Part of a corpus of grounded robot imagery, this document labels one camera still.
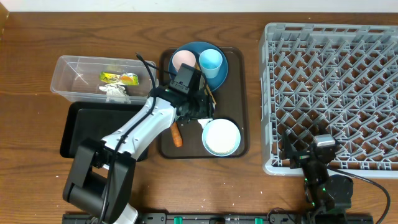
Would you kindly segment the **white paper napkin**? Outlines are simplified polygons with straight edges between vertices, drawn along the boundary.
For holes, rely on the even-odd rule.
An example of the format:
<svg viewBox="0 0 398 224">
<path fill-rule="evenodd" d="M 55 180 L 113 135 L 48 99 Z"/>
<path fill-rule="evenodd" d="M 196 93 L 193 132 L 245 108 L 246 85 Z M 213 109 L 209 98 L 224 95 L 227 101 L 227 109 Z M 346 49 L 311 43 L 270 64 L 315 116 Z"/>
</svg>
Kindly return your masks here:
<svg viewBox="0 0 398 224">
<path fill-rule="evenodd" d="M 203 119 L 198 119 L 197 120 L 199 122 L 199 124 L 201 125 L 201 127 L 204 129 L 205 126 L 209 123 L 213 121 L 213 118 L 203 118 Z"/>
</svg>

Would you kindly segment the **yellow orange snack wrapper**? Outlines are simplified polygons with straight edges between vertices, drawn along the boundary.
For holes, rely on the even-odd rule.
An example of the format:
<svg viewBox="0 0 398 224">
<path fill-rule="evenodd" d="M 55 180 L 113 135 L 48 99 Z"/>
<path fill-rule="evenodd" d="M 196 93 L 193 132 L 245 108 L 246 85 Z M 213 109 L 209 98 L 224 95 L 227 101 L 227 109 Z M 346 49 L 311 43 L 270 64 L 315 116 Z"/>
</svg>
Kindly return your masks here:
<svg viewBox="0 0 398 224">
<path fill-rule="evenodd" d="M 127 85 L 127 86 L 139 85 L 138 76 L 134 73 L 123 73 L 121 75 L 118 75 L 114 73 L 101 72 L 99 75 L 99 79 L 107 84 Z"/>
</svg>

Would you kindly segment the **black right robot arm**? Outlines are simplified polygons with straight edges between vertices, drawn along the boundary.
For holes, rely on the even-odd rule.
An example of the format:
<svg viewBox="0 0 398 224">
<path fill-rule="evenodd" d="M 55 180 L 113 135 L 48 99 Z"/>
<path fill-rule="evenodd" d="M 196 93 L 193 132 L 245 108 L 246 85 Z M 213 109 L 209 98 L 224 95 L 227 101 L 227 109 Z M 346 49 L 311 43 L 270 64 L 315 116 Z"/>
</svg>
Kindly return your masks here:
<svg viewBox="0 0 398 224">
<path fill-rule="evenodd" d="M 289 160 L 291 169 L 303 170 L 305 195 L 313 205 L 302 218 L 305 223 L 348 223 L 346 209 L 351 207 L 353 181 L 345 175 L 330 175 L 327 168 L 339 145 L 331 134 L 322 131 L 306 150 L 298 151 L 288 134 L 282 134 L 282 158 Z"/>
</svg>

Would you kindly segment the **orange carrot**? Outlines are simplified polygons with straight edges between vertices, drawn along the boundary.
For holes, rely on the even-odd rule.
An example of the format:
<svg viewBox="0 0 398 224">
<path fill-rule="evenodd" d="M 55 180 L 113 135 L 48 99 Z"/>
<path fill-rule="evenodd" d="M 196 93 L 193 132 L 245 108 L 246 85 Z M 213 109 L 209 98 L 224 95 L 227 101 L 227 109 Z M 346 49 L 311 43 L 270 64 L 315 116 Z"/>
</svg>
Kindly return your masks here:
<svg viewBox="0 0 398 224">
<path fill-rule="evenodd" d="M 176 147 L 181 147 L 183 145 L 183 140 L 182 140 L 182 136 L 180 134 L 180 131 L 178 129 L 178 125 L 176 122 L 174 122 L 171 126 L 170 126 L 170 131 L 172 134 L 172 139 L 173 142 L 175 144 Z"/>
</svg>

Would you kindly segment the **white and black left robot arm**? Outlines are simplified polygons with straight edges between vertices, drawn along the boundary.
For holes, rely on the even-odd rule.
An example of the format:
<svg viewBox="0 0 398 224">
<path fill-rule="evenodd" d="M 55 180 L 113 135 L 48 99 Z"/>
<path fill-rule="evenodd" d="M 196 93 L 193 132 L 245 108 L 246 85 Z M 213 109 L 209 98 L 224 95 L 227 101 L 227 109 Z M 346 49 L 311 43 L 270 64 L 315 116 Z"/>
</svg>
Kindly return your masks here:
<svg viewBox="0 0 398 224">
<path fill-rule="evenodd" d="M 98 223 L 135 223 L 139 213 L 129 199 L 138 158 L 174 122 L 213 117 L 214 105 L 208 87 L 152 89 L 145 105 L 121 128 L 99 141 L 80 143 L 64 186 L 64 201 Z"/>
</svg>

